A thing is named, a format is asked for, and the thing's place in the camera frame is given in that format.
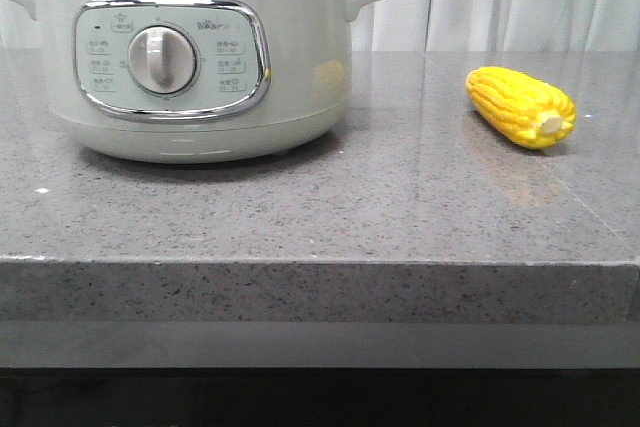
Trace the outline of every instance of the multi cooker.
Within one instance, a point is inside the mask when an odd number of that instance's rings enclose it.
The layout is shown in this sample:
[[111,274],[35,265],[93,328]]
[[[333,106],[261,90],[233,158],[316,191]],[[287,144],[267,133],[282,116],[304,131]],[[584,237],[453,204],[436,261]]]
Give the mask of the multi cooker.
[[349,23],[377,0],[13,0],[40,23],[50,109],[81,144],[236,160],[326,132],[351,90]]

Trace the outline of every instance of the control dial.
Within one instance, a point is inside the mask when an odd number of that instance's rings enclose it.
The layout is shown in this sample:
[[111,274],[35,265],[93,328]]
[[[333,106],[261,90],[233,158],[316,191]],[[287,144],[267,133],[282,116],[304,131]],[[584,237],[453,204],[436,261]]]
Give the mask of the control dial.
[[191,42],[169,27],[149,27],[129,44],[131,76],[155,94],[173,94],[184,89],[195,75],[196,59]]

